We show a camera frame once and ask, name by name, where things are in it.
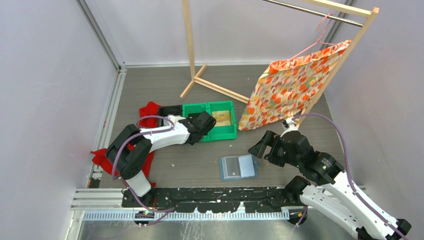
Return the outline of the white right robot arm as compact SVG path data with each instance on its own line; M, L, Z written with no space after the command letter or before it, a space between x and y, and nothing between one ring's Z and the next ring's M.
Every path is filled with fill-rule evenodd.
M357 240L405 239L412 228L406 219L395 218L377 206L348 180L347 171L337 160L314 150L297 130L283 135L268 130L248 152L276 166L298 168L302 175L284 188L287 202L313 207Z

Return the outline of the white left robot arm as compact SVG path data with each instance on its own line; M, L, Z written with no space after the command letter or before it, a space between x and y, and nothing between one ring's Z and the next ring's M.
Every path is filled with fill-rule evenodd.
M158 116L167 125L147 128L127 125L106 149L105 156L112 164L112 174L118 172L134 192L134 200L141 207L153 202L152 185L142 171L150 153L173 145L194 145L200 142L216 125L216 119L207 111L194 117L178 115Z

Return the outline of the blue card holder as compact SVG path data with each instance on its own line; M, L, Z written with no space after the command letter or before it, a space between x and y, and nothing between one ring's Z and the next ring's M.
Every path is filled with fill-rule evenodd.
M258 176L259 164L252 154L226 156L219 159L222 181L250 179Z

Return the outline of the dark credit card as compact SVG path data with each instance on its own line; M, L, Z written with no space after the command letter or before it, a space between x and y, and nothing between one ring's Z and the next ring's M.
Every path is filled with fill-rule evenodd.
M239 159L237 157L226 157L224 159L224 176L236 178L241 176Z

